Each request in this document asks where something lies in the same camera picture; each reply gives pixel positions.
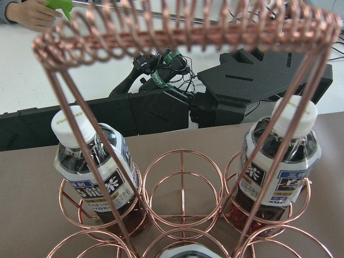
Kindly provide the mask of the person's hand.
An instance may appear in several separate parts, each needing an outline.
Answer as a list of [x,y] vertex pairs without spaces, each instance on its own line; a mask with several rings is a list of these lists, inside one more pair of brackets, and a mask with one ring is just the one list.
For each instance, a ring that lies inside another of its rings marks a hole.
[[63,14],[45,6],[46,1],[1,1],[1,23],[20,24],[43,32]]

